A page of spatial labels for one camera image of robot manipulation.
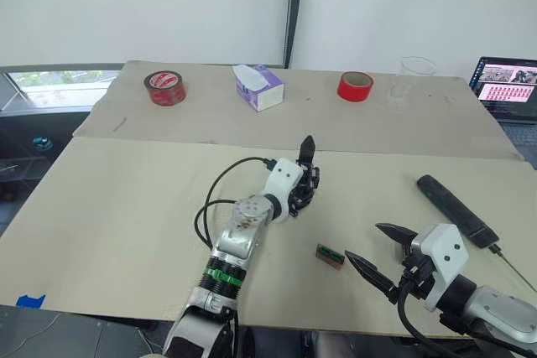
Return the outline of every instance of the laptop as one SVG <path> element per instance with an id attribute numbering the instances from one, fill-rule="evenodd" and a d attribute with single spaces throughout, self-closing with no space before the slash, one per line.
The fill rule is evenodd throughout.
<path id="1" fill-rule="evenodd" d="M 470 87 L 537 169 L 537 60 L 483 56 Z"/>

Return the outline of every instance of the small electronic component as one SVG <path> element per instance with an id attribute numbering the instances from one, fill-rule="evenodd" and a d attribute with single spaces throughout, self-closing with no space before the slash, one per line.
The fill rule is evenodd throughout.
<path id="1" fill-rule="evenodd" d="M 330 249 L 330 247 L 326 247 L 321 244 L 317 245 L 315 256 L 337 269 L 340 269 L 345 262 L 345 257 L 342 254 L 334 252 L 332 249 Z"/>

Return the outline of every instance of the wooden board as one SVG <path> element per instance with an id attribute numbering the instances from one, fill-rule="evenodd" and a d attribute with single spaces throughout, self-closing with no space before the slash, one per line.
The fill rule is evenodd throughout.
<path id="1" fill-rule="evenodd" d="M 44 309 L 175 319 L 208 258 L 193 217 L 216 176 L 252 155 L 295 159 L 297 152 L 75 138 L 0 238 L 0 304 L 46 294 Z M 334 152 L 315 160 L 317 195 L 297 219 L 268 228 L 240 293 L 242 323 L 406 334 L 379 291 L 348 262 L 335 270 L 315 258 L 315 248 L 361 254 L 398 280 L 399 248 L 374 224 L 419 231 L 445 221 L 415 185 L 427 173 L 494 228 L 506 256 L 537 283 L 528 258 L 537 238 L 536 183 L 527 163 Z M 261 163 L 245 163 L 214 196 L 252 195 L 267 176 Z M 210 214 L 213 239 L 229 208 Z M 498 257 L 465 243 L 465 275 L 535 302 Z M 427 335 L 453 335 L 422 304 L 409 301 L 415 325 Z"/>

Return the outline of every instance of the clear plastic cup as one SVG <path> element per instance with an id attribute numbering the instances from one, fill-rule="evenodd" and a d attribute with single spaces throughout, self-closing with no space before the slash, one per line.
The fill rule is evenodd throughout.
<path id="1" fill-rule="evenodd" d="M 388 91 L 386 101 L 390 108 L 403 111 L 409 106 L 409 98 L 416 82 L 421 77 L 436 73 L 436 64 L 421 56 L 406 56 L 401 59 L 399 73 L 395 76 L 394 84 Z"/>

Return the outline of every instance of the robotic arm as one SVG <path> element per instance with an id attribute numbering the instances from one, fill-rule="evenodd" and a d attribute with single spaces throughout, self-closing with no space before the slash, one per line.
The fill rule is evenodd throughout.
<path id="1" fill-rule="evenodd" d="M 488 286 L 478 288 L 460 274 L 468 253 L 456 226 L 438 224 L 420 234 L 392 224 L 377 224 L 377 228 L 403 247 L 405 270 L 398 286 L 363 257 L 345 253 L 362 277 L 398 305 L 404 327 L 418 341 L 441 355 L 457 357 L 410 324 L 404 312 L 409 293 L 424 299 L 430 312 L 440 309 L 440 322 L 475 338 L 487 356 L 513 356 L 513 351 L 515 356 L 536 357 L 537 308 Z"/>
<path id="2" fill-rule="evenodd" d="M 311 202 L 320 178 L 319 168 L 313 166 L 314 153 L 315 143 L 308 136 L 296 163 L 281 158 L 258 195 L 235 202 L 199 285 L 168 334 L 164 356 L 232 356 L 234 332 L 237 349 L 237 296 L 244 278 L 269 222 L 296 217 Z"/>

